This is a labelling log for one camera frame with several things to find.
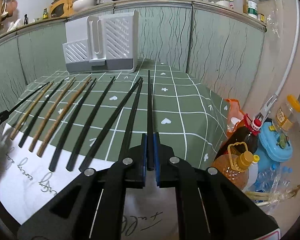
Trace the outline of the yellow microwave oven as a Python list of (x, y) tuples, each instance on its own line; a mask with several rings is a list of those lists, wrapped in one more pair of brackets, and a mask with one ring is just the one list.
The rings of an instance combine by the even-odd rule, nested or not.
[(74, 14), (73, 0), (58, 0), (49, 7), (49, 17), (69, 17)]

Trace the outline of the yellow lid glass jar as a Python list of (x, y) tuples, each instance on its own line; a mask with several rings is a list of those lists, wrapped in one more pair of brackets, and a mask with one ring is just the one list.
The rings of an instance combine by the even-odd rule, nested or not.
[(294, 95), (287, 95), (285, 102), (281, 104), (272, 120), (275, 130), (287, 134), (296, 122), (299, 113), (300, 102)]

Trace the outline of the orange plastic bag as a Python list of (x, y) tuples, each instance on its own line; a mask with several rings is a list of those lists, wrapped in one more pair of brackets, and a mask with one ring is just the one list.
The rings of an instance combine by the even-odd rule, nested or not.
[(241, 110), (238, 100), (226, 99), (226, 101), (229, 103), (226, 134), (230, 138), (238, 128), (244, 126), (245, 113)]

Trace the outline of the light blue plastic toy box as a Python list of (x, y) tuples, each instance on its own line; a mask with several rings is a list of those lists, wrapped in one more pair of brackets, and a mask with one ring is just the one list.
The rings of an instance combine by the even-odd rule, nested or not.
[(293, 155), (292, 143), (284, 133), (271, 131), (272, 122), (266, 121), (258, 134), (256, 155), (259, 156), (258, 171), (269, 169), (273, 164), (279, 166)]

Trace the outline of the white rice cooker pot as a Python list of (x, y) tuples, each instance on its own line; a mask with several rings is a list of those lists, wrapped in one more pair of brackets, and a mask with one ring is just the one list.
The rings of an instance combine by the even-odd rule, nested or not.
[(96, 0), (73, 0), (72, 8), (74, 12), (80, 12), (96, 5)]

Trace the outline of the small green glass bottle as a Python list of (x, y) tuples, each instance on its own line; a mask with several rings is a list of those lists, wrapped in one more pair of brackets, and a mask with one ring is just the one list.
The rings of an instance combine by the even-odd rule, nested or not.
[(45, 9), (43, 10), (43, 17), (42, 17), (42, 19), (46, 20), (46, 19), (48, 19), (48, 18), (49, 18), (49, 13), (47, 12), (47, 9), (45, 8)]

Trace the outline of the green label plastic bottle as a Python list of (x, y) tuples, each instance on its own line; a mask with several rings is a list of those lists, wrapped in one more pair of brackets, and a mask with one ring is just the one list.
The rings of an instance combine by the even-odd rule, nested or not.
[(257, 4), (258, 0), (247, 0), (247, 14), (254, 19), (257, 19), (258, 16)]

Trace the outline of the white grey utensil holder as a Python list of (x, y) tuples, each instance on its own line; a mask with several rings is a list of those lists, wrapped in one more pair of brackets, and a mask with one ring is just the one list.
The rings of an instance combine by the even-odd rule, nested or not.
[(69, 73), (134, 72), (139, 12), (87, 16), (65, 24), (62, 44)]

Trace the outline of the dark soy sauce bottle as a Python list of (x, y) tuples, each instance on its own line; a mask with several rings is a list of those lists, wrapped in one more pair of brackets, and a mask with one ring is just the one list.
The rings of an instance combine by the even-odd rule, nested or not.
[(258, 134), (260, 133), (261, 126), (262, 122), (258, 118), (255, 118), (250, 124), (248, 124), (248, 115), (246, 114), (243, 118), (243, 126), (237, 128), (231, 137), (221, 146), (215, 160), (221, 155), (227, 154), (228, 146), (236, 142), (245, 142), (248, 151), (255, 154), (257, 151)]

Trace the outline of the thin black chopstick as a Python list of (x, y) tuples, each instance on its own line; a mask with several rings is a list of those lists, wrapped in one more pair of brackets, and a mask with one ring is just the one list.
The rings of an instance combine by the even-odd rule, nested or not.
[(34, 94), (36, 94), (39, 90), (41, 90), (42, 88), (44, 88), (45, 86), (47, 86), (50, 82), (45, 83), (44, 85), (38, 87), (36, 90), (34, 90), (32, 93), (30, 93), (29, 95), (25, 96), (25, 98), (23, 98), (20, 102), (18, 102), (10, 111), (9, 111), (9, 115), (12, 114), (19, 106), (21, 106), (28, 98), (32, 97)]

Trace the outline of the yellow cooking oil jug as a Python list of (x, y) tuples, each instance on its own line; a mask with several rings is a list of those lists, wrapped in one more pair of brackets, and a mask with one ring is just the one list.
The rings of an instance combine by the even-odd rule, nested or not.
[(212, 166), (244, 191), (248, 184), (255, 182), (249, 182), (249, 178), (253, 177), (253, 169), (257, 168), (259, 160), (258, 155), (248, 150), (245, 142), (236, 142), (228, 145), (226, 154), (219, 156)]

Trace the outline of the green checkered tablecloth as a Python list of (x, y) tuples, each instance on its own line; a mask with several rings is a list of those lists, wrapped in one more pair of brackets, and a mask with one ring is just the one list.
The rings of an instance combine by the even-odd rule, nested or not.
[[(28, 220), (79, 175), (79, 167), (119, 103), (143, 78), (130, 146), (147, 133), (147, 80), (151, 72), (153, 129), (162, 144), (196, 168), (210, 166), (226, 137), (228, 103), (191, 74), (149, 59), (136, 70), (69, 74), (57, 70), (28, 85), (21, 95), (47, 82), (53, 85), (36, 104), (14, 140), (19, 119), (39, 93), (28, 98), (9, 118), (0, 151), (0, 201), (18, 222)], [(59, 94), (75, 77), (49, 118), (33, 152), (29, 146)], [(90, 167), (104, 170), (119, 157), (137, 89), (130, 96), (96, 152)]]

